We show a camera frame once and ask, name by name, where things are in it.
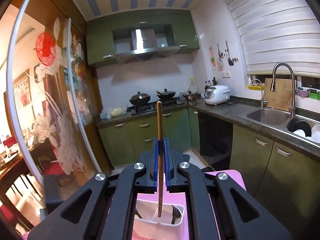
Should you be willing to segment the white window blind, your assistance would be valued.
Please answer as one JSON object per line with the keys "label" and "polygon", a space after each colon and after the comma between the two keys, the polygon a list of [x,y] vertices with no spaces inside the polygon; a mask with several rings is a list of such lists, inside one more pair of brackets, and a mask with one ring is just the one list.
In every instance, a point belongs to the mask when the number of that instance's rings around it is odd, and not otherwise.
{"label": "white window blind", "polygon": [[271,74],[278,62],[319,77],[319,22],[305,0],[225,0],[238,30],[247,74]]}

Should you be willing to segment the black wok with lid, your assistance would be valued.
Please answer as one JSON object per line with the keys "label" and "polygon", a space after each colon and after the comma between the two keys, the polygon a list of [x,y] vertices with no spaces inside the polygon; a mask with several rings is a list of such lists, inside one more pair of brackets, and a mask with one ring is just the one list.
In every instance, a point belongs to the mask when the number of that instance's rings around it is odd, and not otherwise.
{"label": "black wok with lid", "polygon": [[134,106],[146,105],[150,101],[151,96],[147,93],[137,92],[133,95],[129,102]]}

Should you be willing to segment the floral glass sliding door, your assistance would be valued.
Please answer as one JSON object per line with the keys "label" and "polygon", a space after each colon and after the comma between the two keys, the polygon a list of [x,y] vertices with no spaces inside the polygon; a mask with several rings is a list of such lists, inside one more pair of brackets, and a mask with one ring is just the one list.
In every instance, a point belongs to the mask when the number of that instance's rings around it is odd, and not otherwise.
{"label": "floral glass sliding door", "polygon": [[1,124],[38,182],[54,175],[80,186],[111,172],[85,27],[71,0],[1,0]]}

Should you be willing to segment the brown wooden chopstick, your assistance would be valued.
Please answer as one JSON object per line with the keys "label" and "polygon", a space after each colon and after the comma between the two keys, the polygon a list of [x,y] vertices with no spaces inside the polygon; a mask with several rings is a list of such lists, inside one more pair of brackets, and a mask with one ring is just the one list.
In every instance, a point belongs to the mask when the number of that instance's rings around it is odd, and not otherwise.
{"label": "brown wooden chopstick", "polygon": [[164,181],[164,154],[163,154],[163,120],[162,102],[157,102],[157,135],[158,135],[158,218],[162,216],[163,181]]}

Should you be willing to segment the steel range hood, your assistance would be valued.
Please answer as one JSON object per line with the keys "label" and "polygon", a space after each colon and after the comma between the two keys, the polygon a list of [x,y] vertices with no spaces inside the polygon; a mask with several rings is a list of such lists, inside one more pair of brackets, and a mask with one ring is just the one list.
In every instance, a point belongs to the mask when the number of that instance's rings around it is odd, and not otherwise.
{"label": "steel range hood", "polygon": [[118,63],[171,57],[181,49],[169,24],[115,30],[113,39]]}

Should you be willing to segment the wooden cutting board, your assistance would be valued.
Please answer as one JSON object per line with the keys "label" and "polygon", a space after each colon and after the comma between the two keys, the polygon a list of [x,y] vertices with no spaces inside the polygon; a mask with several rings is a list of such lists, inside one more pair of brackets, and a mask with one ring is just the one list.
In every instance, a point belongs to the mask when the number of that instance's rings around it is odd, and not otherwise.
{"label": "wooden cutting board", "polygon": [[292,81],[291,79],[276,78],[276,91],[271,92],[271,78],[265,79],[264,104],[265,107],[288,112],[292,104]]}

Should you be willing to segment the pink floral tablecloth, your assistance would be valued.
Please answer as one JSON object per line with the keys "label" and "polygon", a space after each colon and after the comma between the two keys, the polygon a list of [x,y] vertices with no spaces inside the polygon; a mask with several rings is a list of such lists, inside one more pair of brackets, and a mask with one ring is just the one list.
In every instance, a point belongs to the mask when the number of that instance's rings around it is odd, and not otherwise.
{"label": "pink floral tablecloth", "polygon": [[[244,181],[242,179],[242,175],[239,171],[236,170],[226,170],[221,172],[205,172],[204,175],[218,175],[218,179],[222,178],[222,181],[226,181],[227,179],[233,179],[240,187],[242,187],[246,191],[246,187],[244,184]],[[163,185],[164,189],[164,200],[165,203],[169,204],[179,204],[183,205],[184,208],[186,208],[186,201],[185,201],[185,193],[169,193],[166,191],[166,186]],[[144,202],[155,202],[158,197],[158,193],[155,194],[144,194],[139,193],[138,194],[138,200],[144,201]],[[178,239],[189,239],[189,230],[188,230],[188,222],[187,222],[187,211],[184,211],[184,219],[182,221],[182,232],[181,236],[178,237]],[[144,237],[141,237],[135,229],[133,229],[132,233],[132,240],[139,240],[139,239],[146,239]]]}

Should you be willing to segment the small steel pot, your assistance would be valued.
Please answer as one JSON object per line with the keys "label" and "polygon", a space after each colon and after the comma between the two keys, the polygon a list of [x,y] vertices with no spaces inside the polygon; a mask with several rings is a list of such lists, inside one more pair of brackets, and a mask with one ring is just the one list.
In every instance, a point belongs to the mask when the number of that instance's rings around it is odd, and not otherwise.
{"label": "small steel pot", "polygon": [[196,101],[199,98],[198,92],[187,91],[182,94],[187,101]]}

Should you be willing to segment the green upper kitchen cabinets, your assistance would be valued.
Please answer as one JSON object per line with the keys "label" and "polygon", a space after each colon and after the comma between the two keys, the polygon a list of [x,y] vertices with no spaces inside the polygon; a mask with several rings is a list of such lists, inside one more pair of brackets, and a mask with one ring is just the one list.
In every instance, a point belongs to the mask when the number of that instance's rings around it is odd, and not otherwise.
{"label": "green upper kitchen cabinets", "polygon": [[87,22],[88,65],[100,68],[115,63],[190,54],[199,39],[190,11],[135,10]]}

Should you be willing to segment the green kitchen cabinets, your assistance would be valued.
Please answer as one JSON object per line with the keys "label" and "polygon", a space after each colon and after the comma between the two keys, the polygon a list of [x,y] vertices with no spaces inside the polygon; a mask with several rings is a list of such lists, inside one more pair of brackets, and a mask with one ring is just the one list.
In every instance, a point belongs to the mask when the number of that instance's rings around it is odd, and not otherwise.
{"label": "green kitchen cabinets", "polygon": [[190,11],[135,10],[87,22],[88,65],[100,68],[115,63],[190,54],[199,39]]}
{"label": "green kitchen cabinets", "polygon": [[195,150],[216,171],[239,171],[247,191],[294,239],[319,239],[319,148],[238,117],[253,109],[165,107],[164,134],[173,149]]}

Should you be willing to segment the silver metal fork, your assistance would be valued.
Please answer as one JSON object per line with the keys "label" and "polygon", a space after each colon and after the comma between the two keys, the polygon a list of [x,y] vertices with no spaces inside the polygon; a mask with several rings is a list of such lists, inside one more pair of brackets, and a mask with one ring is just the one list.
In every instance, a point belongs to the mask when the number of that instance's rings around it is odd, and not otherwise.
{"label": "silver metal fork", "polygon": [[138,218],[142,219],[142,217],[141,217],[141,215],[139,214],[139,212],[138,212],[138,210],[137,210],[137,209],[135,209],[135,215],[137,215],[137,216],[138,216]]}

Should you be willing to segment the white plastic utensil holder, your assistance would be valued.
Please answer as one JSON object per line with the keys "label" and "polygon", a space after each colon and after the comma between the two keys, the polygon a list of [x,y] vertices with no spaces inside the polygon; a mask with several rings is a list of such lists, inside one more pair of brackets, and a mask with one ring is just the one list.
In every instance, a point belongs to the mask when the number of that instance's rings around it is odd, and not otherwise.
{"label": "white plastic utensil holder", "polygon": [[[171,224],[172,206],[179,208],[182,218],[178,224]],[[163,197],[162,216],[158,218],[158,197],[155,202],[144,202],[137,199],[136,209],[142,219],[135,216],[133,228],[146,239],[178,239],[182,232],[184,211],[183,205],[165,203]]]}

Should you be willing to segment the green lower kitchen cabinets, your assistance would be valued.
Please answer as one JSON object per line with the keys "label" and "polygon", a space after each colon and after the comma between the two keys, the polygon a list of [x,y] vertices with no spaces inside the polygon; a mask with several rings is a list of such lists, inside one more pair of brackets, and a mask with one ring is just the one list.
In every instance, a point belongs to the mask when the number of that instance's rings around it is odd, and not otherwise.
{"label": "green lower kitchen cabinets", "polygon": [[195,150],[216,171],[239,171],[247,191],[294,239],[319,239],[319,148],[238,117],[253,109],[165,107],[164,134],[173,149]]}

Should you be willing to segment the stainless steel sink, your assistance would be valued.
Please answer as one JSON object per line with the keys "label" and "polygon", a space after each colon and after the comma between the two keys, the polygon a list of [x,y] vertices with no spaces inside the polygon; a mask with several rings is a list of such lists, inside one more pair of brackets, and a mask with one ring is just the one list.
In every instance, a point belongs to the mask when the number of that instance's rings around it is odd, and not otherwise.
{"label": "stainless steel sink", "polygon": [[256,108],[239,114],[239,118],[273,129],[319,148],[319,136],[313,135],[319,121],[271,108]]}

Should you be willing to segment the black handled fork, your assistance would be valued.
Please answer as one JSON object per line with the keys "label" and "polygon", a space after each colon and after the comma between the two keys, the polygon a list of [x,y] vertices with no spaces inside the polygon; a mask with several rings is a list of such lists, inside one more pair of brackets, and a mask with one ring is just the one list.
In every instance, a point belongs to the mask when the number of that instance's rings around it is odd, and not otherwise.
{"label": "black handled fork", "polygon": [[172,225],[178,224],[180,222],[181,218],[182,218],[182,214],[181,214],[179,208],[173,205],[172,206],[171,224]]}

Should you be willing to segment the steel kitchen faucet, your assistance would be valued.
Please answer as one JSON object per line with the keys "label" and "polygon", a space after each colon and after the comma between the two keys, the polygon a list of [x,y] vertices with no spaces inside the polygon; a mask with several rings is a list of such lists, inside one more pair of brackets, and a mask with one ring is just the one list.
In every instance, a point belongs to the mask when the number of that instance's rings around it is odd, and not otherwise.
{"label": "steel kitchen faucet", "polygon": [[[277,70],[279,67],[286,67],[291,75],[291,88],[289,87],[288,79],[277,79]],[[291,119],[296,112],[296,82],[295,75],[289,64],[278,62],[272,70],[272,81],[270,85],[271,93],[275,95],[268,96],[267,107],[287,111]]]}

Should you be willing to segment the white rice cooker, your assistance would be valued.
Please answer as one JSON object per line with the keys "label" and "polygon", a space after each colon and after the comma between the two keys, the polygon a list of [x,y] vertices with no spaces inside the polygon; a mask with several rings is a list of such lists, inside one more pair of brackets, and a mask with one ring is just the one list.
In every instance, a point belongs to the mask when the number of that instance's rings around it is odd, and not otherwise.
{"label": "white rice cooker", "polygon": [[230,100],[230,89],[224,85],[214,85],[207,88],[204,101],[208,105],[219,105]]}

